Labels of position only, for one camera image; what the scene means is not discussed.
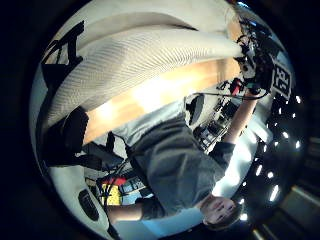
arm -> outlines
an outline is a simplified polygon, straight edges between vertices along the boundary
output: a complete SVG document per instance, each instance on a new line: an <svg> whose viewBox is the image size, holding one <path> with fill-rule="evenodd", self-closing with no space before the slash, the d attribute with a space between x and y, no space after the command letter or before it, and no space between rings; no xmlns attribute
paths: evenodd
<svg viewBox="0 0 320 240"><path fill-rule="evenodd" d="M253 97L255 95L251 94L248 90L245 93L247 97ZM251 119L253 110L257 104L258 100L243 100L240 107L236 111L231 125L223 137L223 142L236 143L241 131L246 127Z"/></svg>

red object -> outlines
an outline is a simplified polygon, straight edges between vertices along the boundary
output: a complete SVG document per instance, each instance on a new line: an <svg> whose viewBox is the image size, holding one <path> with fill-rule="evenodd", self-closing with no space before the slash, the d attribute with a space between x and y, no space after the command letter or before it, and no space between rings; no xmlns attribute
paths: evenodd
<svg viewBox="0 0 320 240"><path fill-rule="evenodd" d="M240 91L240 86L236 86L231 94L235 96L239 93L239 91Z"/></svg>
<svg viewBox="0 0 320 240"><path fill-rule="evenodd" d="M102 183L103 184L108 184L110 185L113 182L114 178L110 178L108 180L104 180ZM124 184L127 180L125 178L117 178L116 181L114 182L114 185L116 186L121 186L122 184Z"/></svg>

hair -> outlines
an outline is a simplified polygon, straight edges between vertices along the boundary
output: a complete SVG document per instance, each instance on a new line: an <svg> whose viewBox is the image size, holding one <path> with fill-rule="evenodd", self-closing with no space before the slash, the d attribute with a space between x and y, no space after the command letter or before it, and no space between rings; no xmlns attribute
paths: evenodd
<svg viewBox="0 0 320 240"><path fill-rule="evenodd" d="M233 209L232 213L223 221L218 223L207 223L205 226L211 230L211 231L221 231L225 230L231 225L233 225L235 222L237 222L243 212L243 204L239 204L237 202L234 202L236 207Z"/></svg>

black panel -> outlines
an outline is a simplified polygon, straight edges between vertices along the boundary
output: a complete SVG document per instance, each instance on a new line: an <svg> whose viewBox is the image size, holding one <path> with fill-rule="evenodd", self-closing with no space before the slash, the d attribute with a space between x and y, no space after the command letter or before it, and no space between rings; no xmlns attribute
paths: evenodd
<svg viewBox="0 0 320 240"><path fill-rule="evenodd" d="M83 211L87 214L87 216L91 220L97 221L99 219L99 213L91 200L89 192L87 190L82 190L79 193L78 199Z"/></svg>

man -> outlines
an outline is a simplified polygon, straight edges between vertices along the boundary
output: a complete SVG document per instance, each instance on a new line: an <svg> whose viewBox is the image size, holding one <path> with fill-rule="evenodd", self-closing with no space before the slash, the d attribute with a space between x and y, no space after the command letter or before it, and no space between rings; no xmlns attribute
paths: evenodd
<svg viewBox="0 0 320 240"><path fill-rule="evenodd" d="M245 96L256 94L247 90ZM241 207L231 199L214 196L212 189L223 177L256 103L257 100L243 100L222 142L209 156L186 125L181 102L114 130L131 147L131 163L154 197L132 205L108 206L110 223L164 218L192 207L200 209L203 223L212 230L226 228L238 220Z"/></svg>

